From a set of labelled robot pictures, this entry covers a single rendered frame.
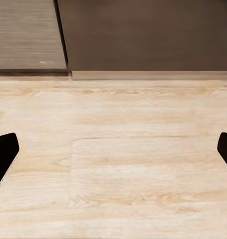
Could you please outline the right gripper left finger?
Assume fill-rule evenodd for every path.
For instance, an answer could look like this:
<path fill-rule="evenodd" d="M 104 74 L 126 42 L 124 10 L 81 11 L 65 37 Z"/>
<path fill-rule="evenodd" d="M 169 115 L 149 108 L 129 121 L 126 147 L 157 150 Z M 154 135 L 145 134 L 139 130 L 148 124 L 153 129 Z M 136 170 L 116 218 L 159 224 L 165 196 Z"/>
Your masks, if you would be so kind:
<path fill-rule="evenodd" d="M 19 144 L 14 132 L 0 136 L 0 181 L 18 152 Z"/>

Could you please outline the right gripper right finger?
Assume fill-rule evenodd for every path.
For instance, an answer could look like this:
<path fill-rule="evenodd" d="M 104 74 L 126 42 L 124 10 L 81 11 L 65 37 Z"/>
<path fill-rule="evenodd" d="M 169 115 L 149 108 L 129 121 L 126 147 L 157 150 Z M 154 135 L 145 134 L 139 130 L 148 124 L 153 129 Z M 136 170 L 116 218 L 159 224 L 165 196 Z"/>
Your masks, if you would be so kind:
<path fill-rule="evenodd" d="M 217 151 L 227 164 L 227 133 L 222 132 L 218 141 Z"/>

